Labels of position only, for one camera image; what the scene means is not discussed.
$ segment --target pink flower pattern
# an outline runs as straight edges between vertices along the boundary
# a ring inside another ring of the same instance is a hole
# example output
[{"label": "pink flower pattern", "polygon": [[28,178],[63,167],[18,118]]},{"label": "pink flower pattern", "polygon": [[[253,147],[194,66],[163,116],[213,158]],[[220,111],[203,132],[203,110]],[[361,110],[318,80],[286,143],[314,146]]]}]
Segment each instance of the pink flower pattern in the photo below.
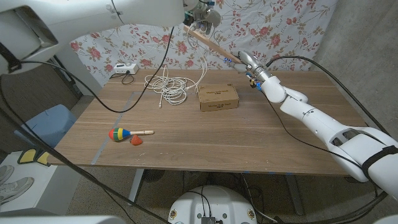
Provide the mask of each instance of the pink flower pattern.
[{"label": "pink flower pattern", "polygon": [[[266,63],[283,55],[304,55],[313,58],[333,15],[337,0],[215,0],[214,10],[223,15],[213,37],[216,44],[229,51],[247,50]],[[141,69],[158,68],[167,44],[170,47],[164,64],[169,69],[201,69],[201,50],[209,69],[230,69],[224,57],[206,45],[191,49],[183,25],[154,27],[129,24],[94,32],[70,42],[89,72],[104,85],[114,74],[116,63],[137,63]],[[196,46],[197,40],[191,39]],[[301,60],[278,60],[273,70],[308,70]]]}]

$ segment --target power strip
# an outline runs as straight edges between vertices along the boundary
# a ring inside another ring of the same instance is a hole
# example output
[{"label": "power strip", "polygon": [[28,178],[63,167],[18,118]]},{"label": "power strip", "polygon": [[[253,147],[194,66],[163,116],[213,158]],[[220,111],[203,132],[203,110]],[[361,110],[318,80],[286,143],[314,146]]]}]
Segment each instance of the power strip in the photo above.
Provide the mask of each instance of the power strip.
[{"label": "power strip", "polygon": [[138,71],[138,65],[136,63],[117,63],[113,70],[117,74],[126,74],[130,71],[130,74],[135,74]]}]

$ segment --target blue chair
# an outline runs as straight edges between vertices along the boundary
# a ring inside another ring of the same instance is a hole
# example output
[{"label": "blue chair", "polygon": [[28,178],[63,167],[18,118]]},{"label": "blue chair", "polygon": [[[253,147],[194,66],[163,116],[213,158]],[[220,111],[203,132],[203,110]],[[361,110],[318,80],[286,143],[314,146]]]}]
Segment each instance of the blue chair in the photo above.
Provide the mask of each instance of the blue chair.
[{"label": "blue chair", "polygon": [[[57,105],[34,116],[26,124],[48,145],[55,147],[75,122],[76,117],[68,108]],[[14,131],[14,134],[34,146],[19,131]]]}]

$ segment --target red piece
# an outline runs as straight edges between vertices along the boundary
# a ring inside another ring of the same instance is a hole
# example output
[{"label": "red piece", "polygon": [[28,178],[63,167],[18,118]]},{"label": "red piece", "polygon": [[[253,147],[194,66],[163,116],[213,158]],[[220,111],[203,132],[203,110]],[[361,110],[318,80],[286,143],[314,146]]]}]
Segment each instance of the red piece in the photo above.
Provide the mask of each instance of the red piece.
[{"label": "red piece", "polygon": [[139,138],[136,134],[132,136],[130,139],[130,143],[134,146],[138,146],[142,143],[141,138]]}]

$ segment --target white cable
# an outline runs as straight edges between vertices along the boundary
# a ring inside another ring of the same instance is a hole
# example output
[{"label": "white cable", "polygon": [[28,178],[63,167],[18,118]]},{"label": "white cable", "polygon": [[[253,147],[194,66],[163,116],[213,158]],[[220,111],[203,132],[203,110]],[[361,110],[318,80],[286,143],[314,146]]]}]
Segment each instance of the white cable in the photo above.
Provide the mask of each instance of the white cable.
[{"label": "white cable", "polygon": [[189,78],[182,77],[172,77],[169,78],[169,69],[167,65],[165,65],[163,69],[163,75],[155,76],[152,79],[152,82],[149,83],[152,75],[147,75],[145,77],[144,86],[148,85],[148,89],[153,90],[155,93],[160,94],[159,108],[162,107],[162,100],[165,99],[171,105],[179,105],[183,103],[187,99],[187,92],[185,91],[186,85],[188,81],[195,83],[193,80]]},{"label": "white cable", "polygon": [[[191,46],[191,48],[192,48],[193,50],[195,50],[195,53],[196,53],[196,52],[198,51],[198,49],[196,49],[196,48],[191,44],[191,42],[189,41],[189,31],[191,30],[191,28],[192,28],[194,25],[195,25],[195,22],[194,22],[193,24],[191,24],[191,26],[190,26],[189,29],[187,30],[187,42],[188,42],[188,44]],[[202,52],[201,52],[200,50],[199,50],[199,53],[200,53],[200,55],[201,55],[201,59],[200,59],[201,68],[202,68],[201,76],[200,76],[199,80],[198,80],[196,83],[194,82],[192,86],[188,86],[188,87],[186,88],[186,90],[189,90],[190,88],[195,87],[195,93],[198,93],[198,90],[199,90],[199,88],[198,88],[199,83],[201,82],[201,80],[203,79],[203,77],[206,75],[207,70],[208,70],[207,61],[206,61],[205,56],[202,54]],[[205,65],[206,65],[206,70],[205,70],[205,67],[203,66],[202,59],[203,59]]]},{"label": "white cable", "polygon": [[275,219],[273,219],[273,218],[271,218],[271,217],[269,217],[269,216],[263,214],[262,212],[260,212],[260,210],[258,210],[258,209],[254,206],[253,199],[251,198],[251,193],[250,193],[250,189],[249,189],[248,183],[246,182],[246,179],[244,178],[243,174],[241,174],[241,175],[242,175],[242,177],[243,177],[244,183],[246,184],[246,188],[248,189],[249,197],[250,197],[250,201],[251,201],[251,205],[253,206],[253,208],[255,209],[255,211],[258,212],[258,213],[259,213],[260,215],[262,215],[263,217],[266,217],[266,218],[268,218],[269,220],[271,220],[271,221],[277,223],[277,222],[278,222],[277,220],[275,220]]}]

